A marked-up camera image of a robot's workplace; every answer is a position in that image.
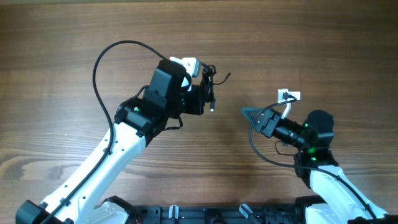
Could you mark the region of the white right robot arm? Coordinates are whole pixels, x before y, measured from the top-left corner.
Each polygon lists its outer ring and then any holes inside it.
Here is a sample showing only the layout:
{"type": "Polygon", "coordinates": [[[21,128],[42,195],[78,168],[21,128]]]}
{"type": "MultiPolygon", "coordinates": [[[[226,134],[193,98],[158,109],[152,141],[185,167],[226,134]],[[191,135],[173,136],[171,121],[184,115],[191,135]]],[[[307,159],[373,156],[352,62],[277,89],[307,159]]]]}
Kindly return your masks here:
{"type": "Polygon", "coordinates": [[[315,192],[297,199],[303,223],[397,223],[391,215],[366,198],[345,176],[332,155],[333,116],[315,110],[298,124],[276,110],[244,107],[241,110],[250,129],[295,147],[297,177],[315,192]]]}

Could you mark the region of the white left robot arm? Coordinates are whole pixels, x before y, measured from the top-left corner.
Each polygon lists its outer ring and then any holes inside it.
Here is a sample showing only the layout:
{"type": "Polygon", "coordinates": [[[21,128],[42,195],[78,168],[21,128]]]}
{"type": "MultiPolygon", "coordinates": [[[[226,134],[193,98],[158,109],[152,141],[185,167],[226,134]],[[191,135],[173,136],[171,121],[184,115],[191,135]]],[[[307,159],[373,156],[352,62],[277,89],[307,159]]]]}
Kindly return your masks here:
{"type": "Polygon", "coordinates": [[[96,204],[126,165],[168,129],[170,118],[202,114],[204,85],[194,85],[192,78],[204,70],[194,57],[161,60],[150,84],[119,105],[108,132],[82,165],[40,204],[26,200],[16,223],[126,222],[133,215],[129,210],[114,202],[96,204]]]}

